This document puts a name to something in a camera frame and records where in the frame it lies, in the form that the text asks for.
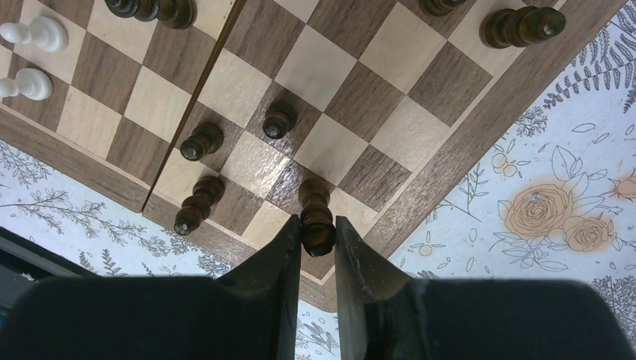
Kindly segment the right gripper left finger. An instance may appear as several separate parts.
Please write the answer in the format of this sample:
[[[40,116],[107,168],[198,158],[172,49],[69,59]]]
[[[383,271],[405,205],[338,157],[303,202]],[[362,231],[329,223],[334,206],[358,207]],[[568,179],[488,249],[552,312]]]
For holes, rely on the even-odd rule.
[[[219,278],[54,277],[1,329],[3,359],[292,359],[301,258],[292,216]]]

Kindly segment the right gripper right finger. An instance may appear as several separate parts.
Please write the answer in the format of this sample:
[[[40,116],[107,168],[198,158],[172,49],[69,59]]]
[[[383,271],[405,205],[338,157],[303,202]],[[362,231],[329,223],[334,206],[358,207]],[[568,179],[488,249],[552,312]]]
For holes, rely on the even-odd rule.
[[[611,309],[570,280],[415,279],[337,217],[343,359],[633,359]]]

